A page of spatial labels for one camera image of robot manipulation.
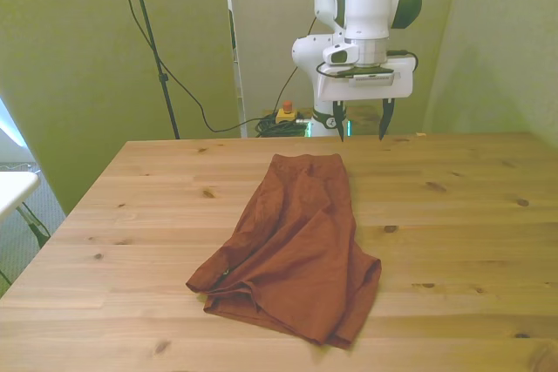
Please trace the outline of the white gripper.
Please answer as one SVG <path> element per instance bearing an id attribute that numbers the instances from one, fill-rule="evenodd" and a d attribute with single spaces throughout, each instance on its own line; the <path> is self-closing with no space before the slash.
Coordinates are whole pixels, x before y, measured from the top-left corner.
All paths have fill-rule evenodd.
<path id="1" fill-rule="evenodd" d="M 319 64 L 316 67 L 317 97 L 333 102 L 333 117 L 341 141 L 346 118 L 343 101 L 383 99 L 383 114 L 378 137 L 388 131 L 395 108 L 395 98 L 408 98 L 413 90 L 414 56 L 392 56 L 378 66 Z"/>

